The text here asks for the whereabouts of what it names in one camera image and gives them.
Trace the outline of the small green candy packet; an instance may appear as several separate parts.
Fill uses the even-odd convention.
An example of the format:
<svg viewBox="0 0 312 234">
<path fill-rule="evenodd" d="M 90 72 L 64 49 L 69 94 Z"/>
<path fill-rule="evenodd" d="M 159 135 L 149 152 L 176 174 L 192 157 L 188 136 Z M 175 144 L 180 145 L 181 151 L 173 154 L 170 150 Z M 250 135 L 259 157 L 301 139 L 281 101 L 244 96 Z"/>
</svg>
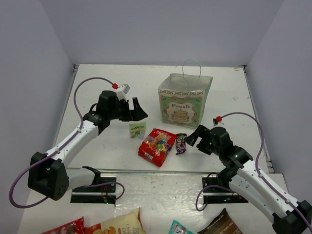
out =
<svg viewBox="0 0 312 234">
<path fill-rule="evenodd" d="M 139 138 L 144 139 L 145 132 L 146 132 L 146 123 L 131 123 L 129 124 L 129 131 L 131 138 Z"/>
</svg>

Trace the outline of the brown m&m packet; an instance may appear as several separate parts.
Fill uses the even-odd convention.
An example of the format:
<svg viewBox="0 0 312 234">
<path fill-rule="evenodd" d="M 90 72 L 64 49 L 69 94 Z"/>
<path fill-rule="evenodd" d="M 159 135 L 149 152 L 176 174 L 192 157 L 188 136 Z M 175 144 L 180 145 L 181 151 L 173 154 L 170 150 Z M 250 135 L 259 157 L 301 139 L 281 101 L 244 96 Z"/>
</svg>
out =
<svg viewBox="0 0 312 234">
<path fill-rule="evenodd" d="M 175 146 L 176 146 L 176 155 L 181 155 L 186 152 L 186 142 L 185 139 L 187 134 L 179 133 L 176 135 Z"/>
</svg>

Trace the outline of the decorated paper bag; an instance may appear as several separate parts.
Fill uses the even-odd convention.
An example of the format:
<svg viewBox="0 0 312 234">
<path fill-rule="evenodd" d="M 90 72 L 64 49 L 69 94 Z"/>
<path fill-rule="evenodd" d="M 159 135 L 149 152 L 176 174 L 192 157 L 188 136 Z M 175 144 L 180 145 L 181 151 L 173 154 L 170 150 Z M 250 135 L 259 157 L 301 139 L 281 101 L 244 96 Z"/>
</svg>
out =
<svg viewBox="0 0 312 234">
<path fill-rule="evenodd" d="M 159 85 L 158 97 L 161 120 L 164 123 L 197 128 L 202 120 L 213 77 L 203 76 L 200 63 L 198 75 L 171 73 Z"/>
</svg>

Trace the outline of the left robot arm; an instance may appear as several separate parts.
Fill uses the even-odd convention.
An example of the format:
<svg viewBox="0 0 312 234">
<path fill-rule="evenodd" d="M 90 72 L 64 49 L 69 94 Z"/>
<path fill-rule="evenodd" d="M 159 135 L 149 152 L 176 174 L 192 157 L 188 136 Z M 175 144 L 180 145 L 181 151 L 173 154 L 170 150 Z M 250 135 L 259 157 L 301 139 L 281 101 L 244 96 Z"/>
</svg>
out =
<svg viewBox="0 0 312 234">
<path fill-rule="evenodd" d="M 46 153 L 35 153 L 31 157 L 28 187 L 54 201 L 68 191 L 86 187 L 94 192 L 101 186 L 100 171 L 89 166 L 68 169 L 71 161 L 93 139 L 99 136 L 112 120 L 124 122 L 147 118 L 138 99 L 133 99 L 134 109 L 129 101 L 114 91 L 102 91 L 98 102 L 93 104 L 82 117 L 80 125 L 61 143 Z"/>
</svg>

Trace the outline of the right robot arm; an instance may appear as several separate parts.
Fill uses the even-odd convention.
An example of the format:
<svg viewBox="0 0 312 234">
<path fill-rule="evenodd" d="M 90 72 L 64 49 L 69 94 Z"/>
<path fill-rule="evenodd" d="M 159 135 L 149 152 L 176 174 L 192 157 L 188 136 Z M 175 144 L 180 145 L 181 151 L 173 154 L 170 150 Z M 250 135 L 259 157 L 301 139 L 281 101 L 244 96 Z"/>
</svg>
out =
<svg viewBox="0 0 312 234">
<path fill-rule="evenodd" d="M 245 149 L 233 144 L 225 128 L 200 125 L 185 142 L 194 146 L 198 138 L 201 140 L 196 147 L 208 155 L 217 155 L 225 166 L 217 174 L 215 187 L 237 193 L 253 204 L 277 234 L 301 234 L 311 229 L 311 204 L 299 201 L 278 186 Z"/>
</svg>

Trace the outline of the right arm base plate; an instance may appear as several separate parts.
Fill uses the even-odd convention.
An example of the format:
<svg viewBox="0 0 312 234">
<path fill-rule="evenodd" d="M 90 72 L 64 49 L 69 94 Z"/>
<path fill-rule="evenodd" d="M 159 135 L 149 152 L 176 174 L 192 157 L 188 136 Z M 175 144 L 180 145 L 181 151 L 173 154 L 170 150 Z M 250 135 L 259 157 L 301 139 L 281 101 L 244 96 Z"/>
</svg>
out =
<svg viewBox="0 0 312 234">
<path fill-rule="evenodd" d="M 218 185 L 227 188 L 217 177 L 217 173 L 209 173 L 202 178 L 202 187 L 208 185 Z M 203 204 L 234 204 L 248 203 L 248 201 L 236 193 L 230 193 L 222 188 L 212 187 L 205 189 L 203 192 Z"/>
</svg>

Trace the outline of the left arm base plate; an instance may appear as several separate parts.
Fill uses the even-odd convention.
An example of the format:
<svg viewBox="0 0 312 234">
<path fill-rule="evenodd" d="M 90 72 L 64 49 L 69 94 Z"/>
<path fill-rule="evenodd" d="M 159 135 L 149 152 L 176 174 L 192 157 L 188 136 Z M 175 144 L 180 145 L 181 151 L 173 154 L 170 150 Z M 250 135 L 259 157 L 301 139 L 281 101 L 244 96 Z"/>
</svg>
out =
<svg viewBox="0 0 312 234">
<path fill-rule="evenodd" d="M 70 203 L 116 204 L 116 177 L 101 177 L 99 183 L 107 183 L 102 187 L 76 188 L 72 190 Z"/>
</svg>

